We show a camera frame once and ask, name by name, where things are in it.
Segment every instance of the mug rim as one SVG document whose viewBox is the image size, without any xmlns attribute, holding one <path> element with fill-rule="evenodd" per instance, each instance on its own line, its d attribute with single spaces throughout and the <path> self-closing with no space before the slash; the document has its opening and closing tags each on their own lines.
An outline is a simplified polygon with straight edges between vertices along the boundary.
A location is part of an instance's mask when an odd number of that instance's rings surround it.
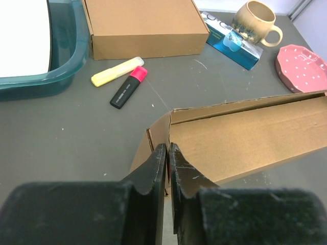
<svg viewBox="0 0 327 245">
<path fill-rule="evenodd" d="M 250 8 L 249 8 L 249 3 L 251 3 L 251 2 L 261 4 L 261 5 L 265 6 L 267 9 L 269 9 L 270 12 L 274 15 L 274 20 L 267 21 L 267 20 L 264 20 L 264 19 L 261 19 L 261 18 L 257 17 L 255 14 L 253 14 L 252 11 L 251 11 Z M 275 15 L 274 11 L 272 11 L 272 9 L 269 8 L 267 5 L 265 5 L 264 3 L 261 3 L 261 2 L 259 2 L 259 1 L 248 1 L 248 2 L 246 3 L 246 8 L 247 8 L 247 10 L 248 10 L 252 15 L 253 15 L 254 18 L 256 18 L 256 19 L 258 19 L 258 20 L 261 20 L 262 22 L 266 22 L 266 23 L 274 23 L 274 22 L 276 21 L 276 15 Z"/>
</svg>

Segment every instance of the yellow highlighter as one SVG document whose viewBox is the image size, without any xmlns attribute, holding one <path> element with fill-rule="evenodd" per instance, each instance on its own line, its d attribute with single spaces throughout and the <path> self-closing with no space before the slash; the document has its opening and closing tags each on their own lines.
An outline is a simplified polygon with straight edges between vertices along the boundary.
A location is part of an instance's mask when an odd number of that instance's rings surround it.
<svg viewBox="0 0 327 245">
<path fill-rule="evenodd" d="M 126 73 L 133 71 L 137 66 L 143 66 L 144 61 L 141 57 L 135 57 L 122 64 L 116 65 L 113 68 L 106 69 L 100 73 L 95 74 L 91 77 L 92 83 L 96 87 L 100 87 L 116 78 L 119 78 Z"/>
</svg>

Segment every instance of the pink cap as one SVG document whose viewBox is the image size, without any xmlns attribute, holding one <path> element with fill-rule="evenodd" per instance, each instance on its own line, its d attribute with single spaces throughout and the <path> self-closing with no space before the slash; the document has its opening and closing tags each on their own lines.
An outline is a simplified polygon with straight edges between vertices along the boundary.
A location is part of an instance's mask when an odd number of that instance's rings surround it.
<svg viewBox="0 0 327 245">
<path fill-rule="evenodd" d="M 132 71 L 130 76 L 135 77 L 140 82 L 142 82 L 147 74 L 148 74 L 148 71 L 145 68 L 143 68 L 142 66 L 137 66 L 135 68 L 135 70 Z"/>
</svg>

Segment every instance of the gray table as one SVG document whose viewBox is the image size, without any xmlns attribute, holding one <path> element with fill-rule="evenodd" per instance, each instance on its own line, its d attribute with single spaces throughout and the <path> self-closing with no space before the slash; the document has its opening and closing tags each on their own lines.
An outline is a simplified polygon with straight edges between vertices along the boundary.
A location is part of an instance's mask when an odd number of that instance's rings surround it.
<svg viewBox="0 0 327 245">
<path fill-rule="evenodd" d="M 231 23 L 233 14 L 216 13 Z M 146 59 L 149 74 L 128 103 L 109 100 L 126 76 L 95 88 L 90 77 L 121 61 L 90 59 L 63 93 L 0 103 L 0 205 L 30 181 L 120 180 L 129 172 L 144 130 L 173 108 L 287 94 L 273 65 L 281 46 L 308 46 L 287 17 L 277 17 L 282 43 L 266 48 L 258 65 L 243 69 L 207 45 L 201 55 Z M 327 151 L 225 184 L 224 187 L 301 187 L 327 204 Z"/>
</svg>

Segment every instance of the teal plastic container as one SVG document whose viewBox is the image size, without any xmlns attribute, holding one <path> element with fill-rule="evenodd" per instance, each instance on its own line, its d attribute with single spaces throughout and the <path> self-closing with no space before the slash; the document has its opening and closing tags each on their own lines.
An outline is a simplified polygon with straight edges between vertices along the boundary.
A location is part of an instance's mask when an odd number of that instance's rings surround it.
<svg viewBox="0 0 327 245">
<path fill-rule="evenodd" d="M 49 0 L 52 56 L 49 72 L 0 78 L 0 101 L 30 99 L 61 93 L 88 58 L 89 32 L 80 0 Z"/>
</svg>

